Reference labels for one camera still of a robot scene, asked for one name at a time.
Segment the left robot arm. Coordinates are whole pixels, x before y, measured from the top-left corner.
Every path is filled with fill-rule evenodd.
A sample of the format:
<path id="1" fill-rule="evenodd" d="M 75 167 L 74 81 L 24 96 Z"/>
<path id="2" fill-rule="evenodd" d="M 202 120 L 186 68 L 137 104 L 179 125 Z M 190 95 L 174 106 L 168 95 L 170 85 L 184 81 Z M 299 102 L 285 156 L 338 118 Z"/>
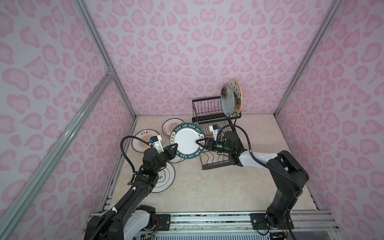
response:
<path id="1" fill-rule="evenodd" d="M 85 239 L 132 240 L 142 229 L 156 230 L 156 209 L 140 203 L 156 186 L 159 172 L 176 157 L 177 149 L 178 144 L 167 146 L 160 153 L 155 148 L 147 149 L 131 188 L 109 211 L 91 218 Z"/>

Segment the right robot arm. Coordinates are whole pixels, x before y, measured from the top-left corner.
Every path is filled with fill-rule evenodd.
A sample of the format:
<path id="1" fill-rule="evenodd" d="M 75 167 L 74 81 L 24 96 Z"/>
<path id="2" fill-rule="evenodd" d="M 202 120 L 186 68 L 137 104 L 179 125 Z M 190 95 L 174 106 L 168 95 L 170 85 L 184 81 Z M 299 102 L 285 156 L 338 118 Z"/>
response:
<path id="1" fill-rule="evenodd" d="M 277 191 L 266 210 L 265 224 L 271 229 L 278 229 L 288 223 L 289 214 L 310 179 L 306 170 L 288 151 L 266 154 L 247 150 L 242 147 L 238 134 L 233 131 L 225 132 L 223 137 L 196 140 L 196 144 L 210 152 L 228 154 L 230 161 L 240 167 L 268 170 Z"/>

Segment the small orange sunburst plate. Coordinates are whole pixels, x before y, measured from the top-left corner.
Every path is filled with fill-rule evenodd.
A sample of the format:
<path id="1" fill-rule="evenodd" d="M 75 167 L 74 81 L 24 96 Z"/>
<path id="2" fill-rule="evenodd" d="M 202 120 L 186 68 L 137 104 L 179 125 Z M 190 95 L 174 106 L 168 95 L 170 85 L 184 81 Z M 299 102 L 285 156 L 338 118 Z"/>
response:
<path id="1" fill-rule="evenodd" d="M 183 123 L 184 121 L 179 118 L 168 119 L 163 123 L 162 131 L 165 135 L 170 136 L 174 128 Z"/>

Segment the large orange sunburst plate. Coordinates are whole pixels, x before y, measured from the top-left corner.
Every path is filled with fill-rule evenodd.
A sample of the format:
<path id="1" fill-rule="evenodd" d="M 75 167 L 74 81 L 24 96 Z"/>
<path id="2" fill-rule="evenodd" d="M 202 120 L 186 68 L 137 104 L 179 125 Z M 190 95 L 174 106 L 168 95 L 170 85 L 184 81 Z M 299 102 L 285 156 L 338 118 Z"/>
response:
<path id="1" fill-rule="evenodd" d="M 135 137 L 141 139 L 141 141 L 137 139 L 132 140 L 132 148 L 139 153 L 143 153 L 145 150 L 150 148 L 150 145 L 145 144 L 144 142 L 149 143 L 151 138 L 159 135 L 159 133 L 152 129 L 144 129 L 138 132 Z"/>

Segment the cream plum blossom plate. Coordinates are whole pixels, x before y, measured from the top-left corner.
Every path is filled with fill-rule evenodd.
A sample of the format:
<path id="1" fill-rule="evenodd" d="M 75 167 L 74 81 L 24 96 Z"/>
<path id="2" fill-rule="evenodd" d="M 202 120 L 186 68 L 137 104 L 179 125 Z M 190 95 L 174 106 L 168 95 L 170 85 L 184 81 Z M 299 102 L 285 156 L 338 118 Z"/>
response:
<path id="1" fill-rule="evenodd" d="M 181 162 L 184 161 L 184 160 L 185 160 L 184 158 L 175 157 L 173 160 L 170 160 L 169 163 L 171 163 L 171 164 L 177 164 L 177 163 L 181 163 Z"/>

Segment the white plate black cloud outline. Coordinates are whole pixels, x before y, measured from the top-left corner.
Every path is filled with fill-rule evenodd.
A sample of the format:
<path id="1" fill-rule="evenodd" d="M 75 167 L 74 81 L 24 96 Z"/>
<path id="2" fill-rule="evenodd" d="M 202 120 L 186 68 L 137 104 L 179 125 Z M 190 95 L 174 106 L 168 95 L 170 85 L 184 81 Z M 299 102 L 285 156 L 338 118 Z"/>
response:
<path id="1" fill-rule="evenodd" d="M 174 182 L 176 171 L 172 164 L 167 163 L 164 169 L 159 171 L 159 179 L 152 190 L 152 193 L 162 193 L 166 191 Z"/>

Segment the mint green flower plate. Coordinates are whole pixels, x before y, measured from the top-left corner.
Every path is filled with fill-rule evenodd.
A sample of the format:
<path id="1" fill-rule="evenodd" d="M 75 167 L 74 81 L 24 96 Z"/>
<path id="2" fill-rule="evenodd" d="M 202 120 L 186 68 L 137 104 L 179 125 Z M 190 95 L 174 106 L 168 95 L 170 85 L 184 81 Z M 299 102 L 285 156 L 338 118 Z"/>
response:
<path id="1" fill-rule="evenodd" d="M 228 84 L 224 84 L 221 89 L 221 106 L 225 117 L 230 117 L 235 108 L 234 92 Z"/>

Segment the aluminium frame diagonal strut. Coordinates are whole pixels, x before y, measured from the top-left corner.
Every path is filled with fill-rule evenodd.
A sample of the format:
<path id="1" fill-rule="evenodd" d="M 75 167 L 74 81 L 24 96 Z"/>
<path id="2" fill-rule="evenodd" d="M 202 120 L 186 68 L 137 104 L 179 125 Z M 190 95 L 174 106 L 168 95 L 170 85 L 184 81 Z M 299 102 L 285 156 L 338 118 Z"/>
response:
<path id="1" fill-rule="evenodd" d="M 31 176 L 29 181 L 21 190 L 20 194 L 10 205 L 1 219 L 1 239 L 7 240 L 22 220 L 23 216 L 33 203 L 34 199 L 48 180 L 59 160 L 63 157 L 75 136 L 89 117 L 95 105 L 100 100 L 104 91 L 114 78 L 114 73 L 108 72 L 98 84 L 76 116 L 70 122 L 59 140 L 51 148 L 51 151 L 44 158 L 43 162 Z"/>

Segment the white plate dark green rim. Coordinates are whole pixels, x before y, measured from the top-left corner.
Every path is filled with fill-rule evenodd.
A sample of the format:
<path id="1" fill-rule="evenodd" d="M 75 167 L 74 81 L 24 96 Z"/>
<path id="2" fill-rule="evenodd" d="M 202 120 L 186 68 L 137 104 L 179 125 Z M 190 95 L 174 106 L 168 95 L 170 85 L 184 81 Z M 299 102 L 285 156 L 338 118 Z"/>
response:
<path id="1" fill-rule="evenodd" d="M 203 130 L 193 123 L 178 125 L 171 133 L 170 144 L 178 144 L 176 156 L 184 159 L 198 157 L 204 148 L 196 144 L 196 140 L 205 138 Z"/>

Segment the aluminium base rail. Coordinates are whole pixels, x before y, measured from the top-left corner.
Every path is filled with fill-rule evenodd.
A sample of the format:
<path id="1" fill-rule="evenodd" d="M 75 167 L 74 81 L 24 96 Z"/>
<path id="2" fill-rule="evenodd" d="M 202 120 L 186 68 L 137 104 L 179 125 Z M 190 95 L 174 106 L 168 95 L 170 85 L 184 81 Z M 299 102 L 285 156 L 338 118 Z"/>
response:
<path id="1" fill-rule="evenodd" d="M 123 240 L 342 240 L 329 211 L 293 211 L 277 229 L 264 222 L 264 212 L 158 213 L 154 224 L 145 211 L 134 214 Z"/>

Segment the white star cat plate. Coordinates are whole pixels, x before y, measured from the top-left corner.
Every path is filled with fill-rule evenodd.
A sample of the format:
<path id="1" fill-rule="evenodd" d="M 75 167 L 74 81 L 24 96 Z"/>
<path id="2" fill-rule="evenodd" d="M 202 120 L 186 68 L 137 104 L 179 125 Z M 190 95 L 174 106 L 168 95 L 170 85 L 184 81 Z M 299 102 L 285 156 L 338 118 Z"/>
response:
<path id="1" fill-rule="evenodd" d="M 233 116 L 238 116 L 242 110 L 243 94 L 239 82 L 236 79 L 231 79 L 229 85 L 234 94 L 235 106 Z"/>

